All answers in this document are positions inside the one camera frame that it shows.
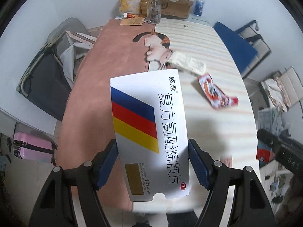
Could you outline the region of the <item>red white snack wrapper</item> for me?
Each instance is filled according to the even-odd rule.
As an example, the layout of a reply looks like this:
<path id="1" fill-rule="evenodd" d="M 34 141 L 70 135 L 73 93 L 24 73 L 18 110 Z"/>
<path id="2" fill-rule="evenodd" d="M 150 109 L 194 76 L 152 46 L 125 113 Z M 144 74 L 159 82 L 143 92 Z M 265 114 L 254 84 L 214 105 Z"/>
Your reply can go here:
<path id="1" fill-rule="evenodd" d="M 198 82 L 204 95 L 214 109 L 222 109 L 238 105 L 238 98 L 227 96 L 222 89 L 214 84 L 209 73 L 205 73 L 199 77 Z"/>

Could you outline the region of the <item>pink suitcase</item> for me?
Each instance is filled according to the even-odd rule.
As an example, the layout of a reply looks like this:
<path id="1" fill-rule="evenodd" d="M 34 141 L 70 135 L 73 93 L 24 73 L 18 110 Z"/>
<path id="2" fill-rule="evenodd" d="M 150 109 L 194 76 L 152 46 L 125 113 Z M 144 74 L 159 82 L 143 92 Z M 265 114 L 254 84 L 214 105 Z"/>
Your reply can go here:
<path id="1" fill-rule="evenodd" d="M 57 147 L 51 141 L 24 132 L 14 133 L 13 154 L 20 159 L 51 163 L 55 166 L 55 150 Z"/>

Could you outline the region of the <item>blue cushioned chair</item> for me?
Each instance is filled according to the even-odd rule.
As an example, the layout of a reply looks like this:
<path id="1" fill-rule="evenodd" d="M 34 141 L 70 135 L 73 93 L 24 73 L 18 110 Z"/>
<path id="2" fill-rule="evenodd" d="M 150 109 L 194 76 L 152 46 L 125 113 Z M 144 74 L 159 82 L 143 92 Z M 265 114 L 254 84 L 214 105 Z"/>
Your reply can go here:
<path id="1" fill-rule="evenodd" d="M 258 33 L 256 20 L 235 31 L 220 22 L 213 28 L 232 56 L 242 79 L 246 79 L 271 54 L 270 47 Z"/>

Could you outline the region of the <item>clear glass bottle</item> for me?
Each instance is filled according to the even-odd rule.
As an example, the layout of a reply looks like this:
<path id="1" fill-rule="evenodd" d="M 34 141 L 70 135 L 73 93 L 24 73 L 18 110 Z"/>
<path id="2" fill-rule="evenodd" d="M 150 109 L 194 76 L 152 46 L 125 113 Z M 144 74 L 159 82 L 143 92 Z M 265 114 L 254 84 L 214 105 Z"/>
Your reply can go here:
<path id="1" fill-rule="evenodd" d="M 152 25 L 159 24 L 161 19 L 161 1 L 149 0 L 147 7 L 147 22 Z"/>

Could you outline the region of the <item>black folding cot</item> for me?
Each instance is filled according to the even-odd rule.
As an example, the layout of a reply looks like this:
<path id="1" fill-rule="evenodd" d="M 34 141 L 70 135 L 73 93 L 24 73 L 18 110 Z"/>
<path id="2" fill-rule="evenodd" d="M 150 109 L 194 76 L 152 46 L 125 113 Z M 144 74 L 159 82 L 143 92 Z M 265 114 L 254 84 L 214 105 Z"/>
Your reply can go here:
<path id="1" fill-rule="evenodd" d="M 46 43 L 23 74 L 16 91 L 38 108 L 62 121 L 71 92 L 54 47 Z"/>

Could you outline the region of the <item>white chair with bag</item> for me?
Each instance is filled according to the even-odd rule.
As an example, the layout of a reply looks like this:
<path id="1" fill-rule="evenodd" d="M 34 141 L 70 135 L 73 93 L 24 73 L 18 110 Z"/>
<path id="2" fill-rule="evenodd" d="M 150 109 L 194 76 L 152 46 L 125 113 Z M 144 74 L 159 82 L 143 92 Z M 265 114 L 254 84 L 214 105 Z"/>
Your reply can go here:
<path id="1" fill-rule="evenodd" d="M 286 113 L 299 104 L 302 110 L 302 82 L 293 67 L 260 82 L 259 88 L 268 108 Z"/>

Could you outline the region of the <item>blue water bottle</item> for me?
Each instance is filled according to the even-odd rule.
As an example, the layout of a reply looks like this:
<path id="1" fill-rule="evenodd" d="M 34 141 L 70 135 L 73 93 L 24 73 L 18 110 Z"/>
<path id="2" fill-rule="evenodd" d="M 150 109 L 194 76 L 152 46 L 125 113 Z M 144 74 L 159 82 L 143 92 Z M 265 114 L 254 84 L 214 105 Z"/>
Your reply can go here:
<path id="1" fill-rule="evenodd" d="M 193 15 L 201 16 L 203 14 L 205 0 L 195 0 L 193 6 Z"/>

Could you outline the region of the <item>cardboard box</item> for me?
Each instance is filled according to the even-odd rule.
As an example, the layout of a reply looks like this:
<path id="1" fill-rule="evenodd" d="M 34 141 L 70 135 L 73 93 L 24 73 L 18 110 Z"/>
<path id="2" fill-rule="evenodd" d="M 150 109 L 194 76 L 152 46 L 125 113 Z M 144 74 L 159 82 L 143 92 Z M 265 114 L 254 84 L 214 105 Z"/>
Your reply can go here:
<path id="1" fill-rule="evenodd" d="M 194 0 L 160 0 L 161 15 L 187 19 Z"/>

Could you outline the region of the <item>white medicine box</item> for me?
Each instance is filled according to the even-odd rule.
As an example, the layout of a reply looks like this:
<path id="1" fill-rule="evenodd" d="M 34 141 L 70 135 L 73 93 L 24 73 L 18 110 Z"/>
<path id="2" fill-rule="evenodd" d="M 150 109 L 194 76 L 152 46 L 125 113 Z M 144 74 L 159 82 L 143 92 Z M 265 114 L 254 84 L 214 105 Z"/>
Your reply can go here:
<path id="1" fill-rule="evenodd" d="M 176 69 L 110 80 L 113 127 L 131 201 L 190 193 L 187 128 Z"/>

